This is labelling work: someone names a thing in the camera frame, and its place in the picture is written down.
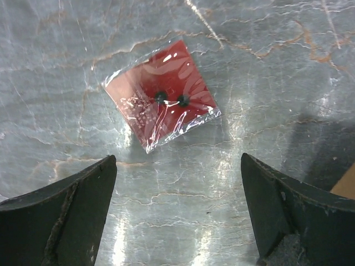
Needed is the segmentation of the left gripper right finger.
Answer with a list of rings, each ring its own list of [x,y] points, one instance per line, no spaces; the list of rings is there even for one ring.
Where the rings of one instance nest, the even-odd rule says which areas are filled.
[[[298,234],[313,265],[354,265],[354,200],[285,175],[244,153],[241,176],[259,260]]]

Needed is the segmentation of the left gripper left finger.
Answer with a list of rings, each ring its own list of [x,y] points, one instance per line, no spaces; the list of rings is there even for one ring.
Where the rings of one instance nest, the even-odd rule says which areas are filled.
[[[1,202],[1,265],[94,265],[116,174],[109,155]]]

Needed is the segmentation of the brown cardboard box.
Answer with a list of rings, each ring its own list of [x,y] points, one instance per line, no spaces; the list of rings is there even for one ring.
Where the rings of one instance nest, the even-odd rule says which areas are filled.
[[[355,163],[334,185],[330,193],[355,200]]]

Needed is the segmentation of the small red packet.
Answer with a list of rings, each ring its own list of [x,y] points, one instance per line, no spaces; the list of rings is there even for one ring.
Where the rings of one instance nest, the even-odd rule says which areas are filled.
[[[221,114],[182,39],[108,76],[104,89],[148,154]]]

